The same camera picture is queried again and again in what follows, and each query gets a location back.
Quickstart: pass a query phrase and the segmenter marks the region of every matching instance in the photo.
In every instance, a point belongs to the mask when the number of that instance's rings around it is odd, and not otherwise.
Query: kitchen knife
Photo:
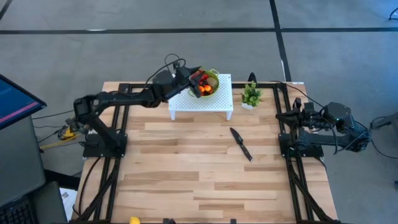
[[[239,146],[241,146],[241,149],[242,149],[244,155],[246,156],[246,158],[249,159],[250,162],[252,162],[253,161],[253,157],[251,157],[248,149],[246,149],[246,147],[244,147],[242,137],[239,135],[239,133],[235,129],[233,129],[233,128],[229,128],[229,129],[231,130],[231,133],[234,136],[234,138],[236,140],[236,143]]]

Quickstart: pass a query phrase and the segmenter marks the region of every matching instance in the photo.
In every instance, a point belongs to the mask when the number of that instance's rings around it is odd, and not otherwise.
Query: green plant
[[[242,102],[247,103],[250,106],[258,106],[260,104],[260,97],[262,95],[261,90],[256,90],[256,83],[251,82],[250,85],[244,86],[244,93],[242,93]]]

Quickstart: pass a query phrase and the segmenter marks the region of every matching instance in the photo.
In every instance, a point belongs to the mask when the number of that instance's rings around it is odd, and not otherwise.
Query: keyboard
[[[0,208],[0,224],[35,224],[28,199],[12,202]]]

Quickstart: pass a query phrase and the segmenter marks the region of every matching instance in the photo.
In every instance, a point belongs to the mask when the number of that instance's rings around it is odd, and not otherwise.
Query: white pegboard stand
[[[206,112],[226,112],[226,119],[232,117],[233,99],[232,83],[230,74],[219,74],[220,85],[214,95],[205,98],[196,98],[188,94],[189,89],[181,91],[169,100],[169,112],[172,120],[175,120],[177,111],[206,111]]]

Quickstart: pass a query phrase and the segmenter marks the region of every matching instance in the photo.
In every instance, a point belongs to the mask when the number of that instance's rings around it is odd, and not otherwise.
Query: wooden table
[[[103,90],[117,90],[118,85],[106,82]],[[305,92],[304,85],[294,86]],[[113,223],[126,223],[131,216],[144,223],[162,223],[163,218],[174,218],[177,223],[229,223],[232,218],[238,223],[295,223],[286,164],[277,140],[280,131],[273,91],[263,89],[263,102],[252,111],[241,107],[241,92],[233,90],[230,121],[225,113],[204,112],[179,112],[172,121],[167,104],[130,107],[128,146],[119,171]],[[290,102],[296,97],[307,101],[293,88],[289,88],[289,97]],[[113,111],[108,108],[101,115],[109,126]],[[243,137],[253,162],[243,155],[229,127]],[[85,161],[76,208],[82,183],[95,160]],[[88,179],[82,210],[97,194],[103,161]],[[303,163],[310,193],[326,214],[337,218],[325,168],[314,158],[303,158]]]

